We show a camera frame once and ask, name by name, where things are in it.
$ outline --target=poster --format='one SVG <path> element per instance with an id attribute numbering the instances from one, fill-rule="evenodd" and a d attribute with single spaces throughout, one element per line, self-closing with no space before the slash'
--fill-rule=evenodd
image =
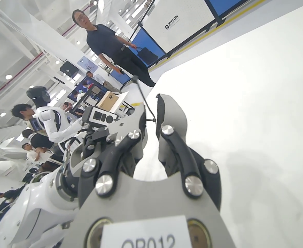
<path id="1" fill-rule="evenodd" d="M 160 0 L 142 23 L 167 53 L 213 20 L 204 0 Z"/>
<path id="2" fill-rule="evenodd" d="M 86 58 L 85 56 L 83 56 L 78 62 L 77 64 L 79 66 L 81 66 L 82 68 L 84 68 L 87 71 L 90 71 L 92 73 L 94 73 L 96 71 L 96 69 L 98 68 L 98 66 L 92 62 L 90 59 Z"/>

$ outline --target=cardboard box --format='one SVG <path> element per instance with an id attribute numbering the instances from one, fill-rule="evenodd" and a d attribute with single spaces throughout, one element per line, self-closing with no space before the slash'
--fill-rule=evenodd
<path id="1" fill-rule="evenodd" d="M 108 91 L 96 106 L 102 110 L 110 111 L 117 100 L 118 96 L 116 96 L 113 92 Z"/>

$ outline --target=black bag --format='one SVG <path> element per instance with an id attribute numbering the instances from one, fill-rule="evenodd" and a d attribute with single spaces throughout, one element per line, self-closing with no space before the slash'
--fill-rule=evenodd
<path id="1" fill-rule="evenodd" d="M 138 47 L 137 49 L 137 56 L 143 60 L 148 66 L 150 64 L 153 64 L 157 59 L 158 56 L 152 53 L 148 48 L 146 47 Z"/>

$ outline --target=silver bolt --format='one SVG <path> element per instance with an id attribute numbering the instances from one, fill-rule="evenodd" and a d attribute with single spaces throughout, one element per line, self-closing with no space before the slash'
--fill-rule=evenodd
<path id="1" fill-rule="evenodd" d="M 96 193 L 99 195 L 107 194 L 113 186 L 113 180 L 110 175 L 102 175 L 95 184 Z"/>
<path id="2" fill-rule="evenodd" d="M 91 158 L 91 159 L 88 159 L 86 162 L 84 162 L 83 171 L 91 172 L 95 169 L 95 167 L 96 167 L 96 159 Z"/>
<path id="3" fill-rule="evenodd" d="M 129 132 L 129 138 L 132 140 L 138 139 L 140 137 L 140 133 L 137 130 L 134 130 L 133 132 Z"/>
<path id="4" fill-rule="evenodd" d="M 170 125 L 165 125 L 162 128 L 162 133 L 165 134 L 165 135 L 171 135 L 171 134 L 173 134 L 173 132 L 174 132 L 174 129 Z"/>
<path id="5" fill-rule="evenodd" d="M 185 187 L 191 195 L 196 197 L 202 195 L 204 189 L 202 181 L 196 176 L 188 176 L 185 179 Z"/>
<path id="6" fill-rule="evenodd" d="M 204 166 L 207 169 L 207 171 L 211 174 L 217 174 L 219 171 L 218 165 L 212 160 L 205 160 Z"/>

